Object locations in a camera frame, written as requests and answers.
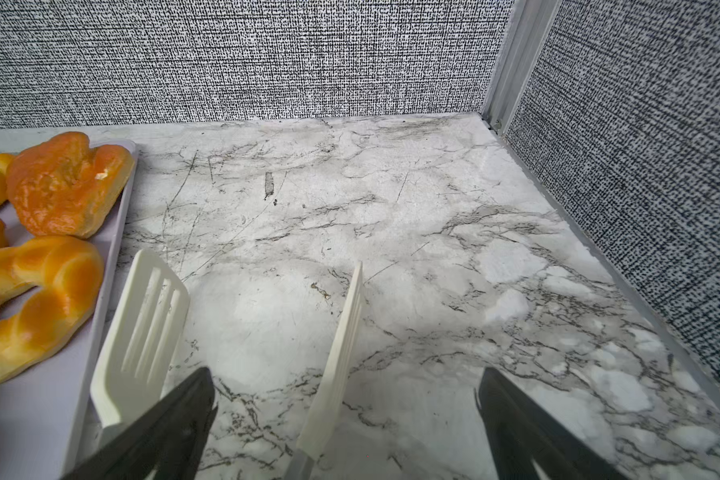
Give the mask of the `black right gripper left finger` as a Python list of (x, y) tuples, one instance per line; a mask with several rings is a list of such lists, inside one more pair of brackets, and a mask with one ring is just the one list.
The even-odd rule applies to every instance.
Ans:
[(211, 371), (199, 368), (65, 477), (193, 479), (217, 414), (214, 401)]

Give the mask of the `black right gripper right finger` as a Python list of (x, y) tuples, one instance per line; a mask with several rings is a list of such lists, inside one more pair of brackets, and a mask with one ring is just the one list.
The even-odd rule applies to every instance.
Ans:
[(622, 479), (499, 370), (483, 370), (475, 393), (500, 479)]

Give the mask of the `white steel food tongs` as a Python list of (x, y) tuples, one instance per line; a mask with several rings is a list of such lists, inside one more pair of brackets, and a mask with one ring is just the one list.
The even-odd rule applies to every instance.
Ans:
[[(189, 304), (188, 290), (175, 272), (154, 252), (139, 251), (90, 386), (90, 396), (101, 423), (99, 447), (93, 455), (169, 394), (164, 394), (162, 389)], [(346, 390), (362, 304), (363, 267), (357, 265), (321, 382), (284, 474), (287, 479), (310, 478), (333, 435)]]

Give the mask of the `ring shaped braided bread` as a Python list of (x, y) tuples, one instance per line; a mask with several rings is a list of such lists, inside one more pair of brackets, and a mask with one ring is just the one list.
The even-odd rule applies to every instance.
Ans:
[(0, 384), (58, 353), (95, 310), (97, 247), (71, 236), (0, 248)]

